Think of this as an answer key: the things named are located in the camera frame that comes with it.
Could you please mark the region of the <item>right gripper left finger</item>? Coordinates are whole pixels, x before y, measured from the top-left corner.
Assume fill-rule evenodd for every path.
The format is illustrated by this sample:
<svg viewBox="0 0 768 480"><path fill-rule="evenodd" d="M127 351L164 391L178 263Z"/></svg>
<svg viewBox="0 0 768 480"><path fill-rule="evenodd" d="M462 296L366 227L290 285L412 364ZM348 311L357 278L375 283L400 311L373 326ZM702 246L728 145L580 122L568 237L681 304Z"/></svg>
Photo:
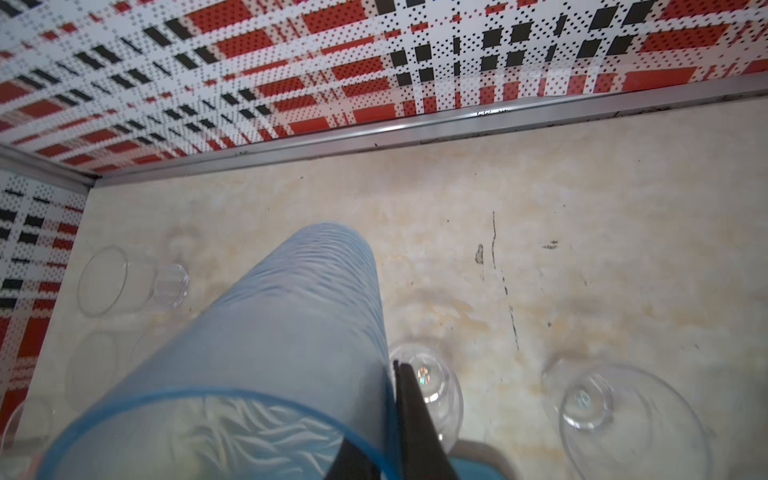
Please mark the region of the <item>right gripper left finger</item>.
<svg viewBox="0 0 768 480"><path fill-rule="evenodd" d="M380 471L354 443L344 438L324 479L379 480Z"/></svg>

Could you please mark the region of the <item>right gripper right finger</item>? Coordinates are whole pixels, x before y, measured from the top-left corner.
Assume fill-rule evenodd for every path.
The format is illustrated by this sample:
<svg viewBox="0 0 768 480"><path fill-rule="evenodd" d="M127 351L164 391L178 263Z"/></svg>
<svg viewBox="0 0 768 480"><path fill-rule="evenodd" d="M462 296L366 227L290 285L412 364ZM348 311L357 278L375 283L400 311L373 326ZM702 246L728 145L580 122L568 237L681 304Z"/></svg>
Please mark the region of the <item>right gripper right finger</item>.
<svg viewBox="0 0 768 480"><path fill-rule="evenodd" d="M458 479L438 439L414 369L394 361L393 373L403 478Z"/></svg>

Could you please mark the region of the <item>clear faceted cup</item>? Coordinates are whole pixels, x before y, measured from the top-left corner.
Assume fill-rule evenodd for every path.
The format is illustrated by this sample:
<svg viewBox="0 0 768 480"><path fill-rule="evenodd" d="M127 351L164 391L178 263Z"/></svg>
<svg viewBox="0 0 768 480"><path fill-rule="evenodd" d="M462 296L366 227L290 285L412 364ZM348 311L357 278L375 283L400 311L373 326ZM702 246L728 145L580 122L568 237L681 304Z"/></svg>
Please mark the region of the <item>clear faceted cup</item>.
<svg viewBox="0 0 768 480"><path fill-rule="evenodd" d="M449 454L463 423L464 400L459 379L447 356L433 341L402 340L389 345L391 362L409 364L443 450Z"/></svg>
<svg viewBox="0 0 768 480"><path fill-rule="evenodd" d="M667 382L637 367L553 357L545 412L579 479L710 479L705 429Z"/></svg>

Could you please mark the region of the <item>blue frosted plastic cup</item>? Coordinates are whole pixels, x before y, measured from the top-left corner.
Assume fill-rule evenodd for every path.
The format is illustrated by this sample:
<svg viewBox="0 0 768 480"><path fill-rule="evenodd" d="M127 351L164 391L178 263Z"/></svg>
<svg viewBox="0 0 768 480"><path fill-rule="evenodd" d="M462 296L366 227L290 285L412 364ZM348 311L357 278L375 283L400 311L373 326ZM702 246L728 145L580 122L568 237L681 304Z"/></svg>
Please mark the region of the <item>blue frosted plastic cup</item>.
<svg viewBox="0 0 768 480"><path fill-rule="evenodd" d="M40 479L322 479L344 446L401 475L376 261L304 227L73 421Z"/></svg>

